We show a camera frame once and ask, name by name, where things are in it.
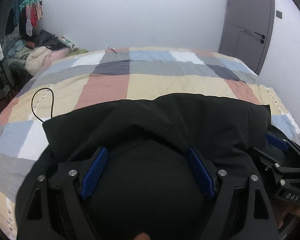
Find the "pile of clothes beside bed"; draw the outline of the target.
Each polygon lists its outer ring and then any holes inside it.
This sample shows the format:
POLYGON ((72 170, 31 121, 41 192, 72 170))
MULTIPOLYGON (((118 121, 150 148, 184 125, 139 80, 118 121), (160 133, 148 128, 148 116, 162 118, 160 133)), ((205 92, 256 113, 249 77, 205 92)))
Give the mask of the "pile of clothes beside bed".
POLYGON ((18 27, 4 37, 2 49, 8 70, 15 79, 35 76, 54 61, 88 52, 78 48, 68 38, 57 37, 45 30, 34 37, 22 37, 18 27))

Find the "colourful patchwork bed quilt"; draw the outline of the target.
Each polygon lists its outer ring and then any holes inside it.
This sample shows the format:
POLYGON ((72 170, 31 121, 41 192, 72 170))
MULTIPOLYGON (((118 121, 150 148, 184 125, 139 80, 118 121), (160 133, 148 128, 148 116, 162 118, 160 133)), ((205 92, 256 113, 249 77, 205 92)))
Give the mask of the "colourful patchwork bed quilt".
POLYGON ((0 113, 0 230, 15 239, 15 198, 48 145, 42 121, 97 103, 171 93, 222 96, 271 107, 271 121, 300 144, 300 128, 275 90, 247 65, 184 48, 99 50, 42 68, 0 113))

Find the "grey bedroom door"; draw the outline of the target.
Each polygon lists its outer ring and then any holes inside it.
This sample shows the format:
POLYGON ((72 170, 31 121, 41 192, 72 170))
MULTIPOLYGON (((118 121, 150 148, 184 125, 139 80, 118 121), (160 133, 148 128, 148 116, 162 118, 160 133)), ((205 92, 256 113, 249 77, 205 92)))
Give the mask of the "grey bedroom door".
POLYGON ((227 0, 218 52, 240 59, 260 74, 273 32, 274 12, 275 0, 227 0))

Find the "small wall switch by door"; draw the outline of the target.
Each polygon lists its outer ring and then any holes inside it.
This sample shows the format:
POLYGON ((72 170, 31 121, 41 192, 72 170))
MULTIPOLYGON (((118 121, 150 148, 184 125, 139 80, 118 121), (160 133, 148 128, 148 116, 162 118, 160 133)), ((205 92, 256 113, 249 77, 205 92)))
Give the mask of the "small wall switch by door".
POLYGON ((276 11, 276 17, 282 19, 283 18, 283 13, 279 10, 276 11))

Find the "black puffer jacket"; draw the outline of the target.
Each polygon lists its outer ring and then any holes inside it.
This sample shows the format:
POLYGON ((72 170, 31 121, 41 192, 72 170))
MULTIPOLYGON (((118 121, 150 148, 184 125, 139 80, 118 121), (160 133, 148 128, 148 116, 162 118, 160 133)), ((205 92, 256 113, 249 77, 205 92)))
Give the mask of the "black puffer jacket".
POLYGON ((169 94, 85 107, 43 123, 49 142, 18 194, 18 239, 261 239, 275 230, 251 157, 270 108, 242 100, 169 94), (91 196, 80 167, 98 147, 107 164, 91 196), (216 176, 202 194, 195 147, 216 176))

